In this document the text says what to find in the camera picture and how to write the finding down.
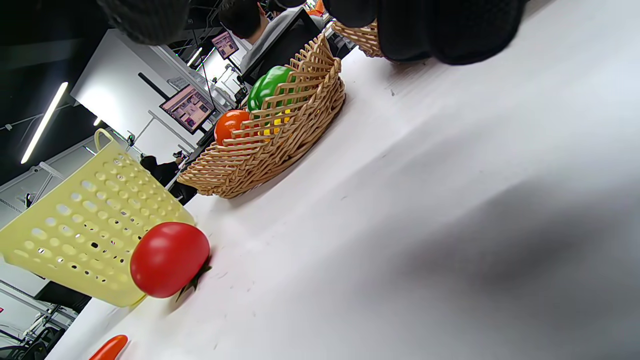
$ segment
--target ceiling light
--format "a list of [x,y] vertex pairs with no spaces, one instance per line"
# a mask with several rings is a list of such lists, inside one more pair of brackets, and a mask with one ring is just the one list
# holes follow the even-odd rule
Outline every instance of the ceiling light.
[[202,51],[202,48],[199,48],[198,51],[196,51],[196,53],[193,55],[191,60],[189,60],[189,62],[187,63],[187,66],[191,66],[191,64],[196,60],[196,58],[200,54],[200,51]]
[[44,113],[44,116],[42,117],[42,121],[40,121],[40,125],[38,125],[38,129],[36,129],[36,133],[33,134],[31,142],[27,147],[27,151],[24,152],[22,161],[20,161],[21,164],[24,164],[25,162],[27,162],[27,160],[31,156],[33,149],[36,147],[38,140],[42,136],[42,132],[44,131],[44,128],[47,127],[49,120],[51,120],[51,116],[53,116],[53,112],[56,111],[56,107],[58,106],[60,99],[62,99],[62,94],[64,94],[65,89],[67,89],[67,85],[69,85],[69,83],[67,82],[62,83],[60,85],[60,88],[58,89],[58,92],[56,92],[56,96],[53,97],[53,100],[51,101],[51,105],[49,105],[47,112]]

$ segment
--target computer monitor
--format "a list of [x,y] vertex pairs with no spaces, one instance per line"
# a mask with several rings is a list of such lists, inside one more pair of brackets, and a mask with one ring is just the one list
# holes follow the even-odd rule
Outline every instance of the computer monitor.
[[191,134],[195,134],[215,110],[211,101],[198,92],[193,85],[185,86],[163,102],[160,108]]
[[229,59],[229,56],[233,55],[238,51],[238,49],[240,49],[228,31],[224,31],[222,34],[214,37],[211,42],[224,60]]

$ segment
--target desk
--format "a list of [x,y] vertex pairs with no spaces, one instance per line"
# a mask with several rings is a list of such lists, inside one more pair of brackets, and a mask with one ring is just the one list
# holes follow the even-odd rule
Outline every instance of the desk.
[[217,248],[198,291],[92,300],[47,360],[121,333],[123,360],[634,358],[638,13],[552,1],[466,67],[353,51],[304,159],[187,205]]

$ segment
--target woven basket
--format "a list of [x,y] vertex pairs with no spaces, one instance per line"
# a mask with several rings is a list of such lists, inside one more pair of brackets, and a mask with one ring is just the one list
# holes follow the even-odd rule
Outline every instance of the woven basket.
[[322,136],[344,102],[334,58],[324,35],[305,45],[288,66],[289,81],[277,86],[242,130],[213,143],[178,181],[202,195],[231,199],[274,178],[298,161]]
[[380,41],[378,40],[378,21],[374,20],[364,28],[347,28],[339,22],[333,23],[333,30],[353,41],[362,52],[370,58],[382,58]]

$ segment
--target person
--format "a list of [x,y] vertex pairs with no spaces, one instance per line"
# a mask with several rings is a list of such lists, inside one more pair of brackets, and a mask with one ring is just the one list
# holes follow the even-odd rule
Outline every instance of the person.
[[[287,9],[269,22],[267,15],[255,0],[223,0],[218,10],[220,22],[235,36],[245,39],[252,48],[240,62],[240,71],[244,72],[260,52],[272,43],[288,20],[296,15],[295,9]],[[312,16],[318,26],[324,27],[321,18]]]
[[267,11],[273,14],[274,19],[278,17],[278,15],[280,15],[281,13],[284,13],[286,9],[287,8],[280,6],[280,4],[278,4],[278,1],[276,0],[269,0],[267,2]]
[[[140,159],[140,165],[145,168],[147,171],[151,173],[151,175],[158,180],[162,186],[167,186],[171,180],[178,174],[178,167],[182,163],[182,157],[178,157],[175,161],[170,163],[164,163],[158,165],[155,156],[143,156]],[[173,183],[173,186],[169,189],[171,195],[173,195],[178,201],[185,205],[189,200],[191,200],[197,193],[198,190],[193,188],[192,186],[185,185],[182,183],[178,183],[177,181]]]

